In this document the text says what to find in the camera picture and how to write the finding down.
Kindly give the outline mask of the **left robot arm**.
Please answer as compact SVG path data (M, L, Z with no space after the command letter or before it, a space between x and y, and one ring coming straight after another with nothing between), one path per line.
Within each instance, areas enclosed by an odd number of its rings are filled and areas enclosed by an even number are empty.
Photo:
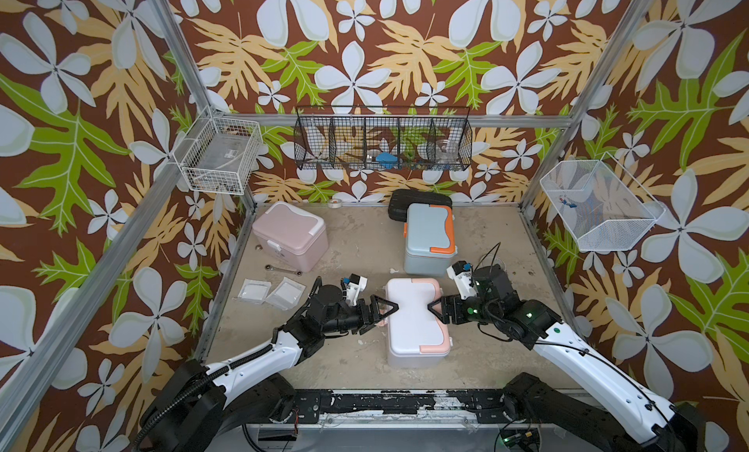
M397 303L376 295L349 304L342 285L316 278L306 301L268 341L224 361L180 366L142 415L132 450L206 450L241 395L304 362L327 340L363 335L398 311Z

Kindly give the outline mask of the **white gauze packet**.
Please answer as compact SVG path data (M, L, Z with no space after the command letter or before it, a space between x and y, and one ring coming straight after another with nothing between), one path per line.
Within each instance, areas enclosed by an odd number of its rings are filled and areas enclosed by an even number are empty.
M265 303L281 311L290 311L298 305L305 290L305 285L284 278L266 297Z
M262 305L270 292L270 288L271 283L269 281L245 279L237 299L254 305Z

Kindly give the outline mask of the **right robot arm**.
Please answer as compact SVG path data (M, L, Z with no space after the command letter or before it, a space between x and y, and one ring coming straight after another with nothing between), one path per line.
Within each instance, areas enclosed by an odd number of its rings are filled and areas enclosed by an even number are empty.
M491 325L504 342L518 342L552 362L594 400L591 406L560 393L529 373L502 390L503 414L536 420L574 434L602 451L702 451L706 422L690 404L675 405L603 358L563 319L538 300L523 300L501 266L448 269L458 294L428 310L446 325Z

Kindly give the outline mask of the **white and salmon first aid box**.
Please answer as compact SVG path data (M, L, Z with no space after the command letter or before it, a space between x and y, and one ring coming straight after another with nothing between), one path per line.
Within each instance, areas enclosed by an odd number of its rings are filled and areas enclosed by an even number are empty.
M387 318L388 364L398 369L431 368L452 350L448 327L429 305L442 297L433 278L393 278L385 286L386 299L398 305Z

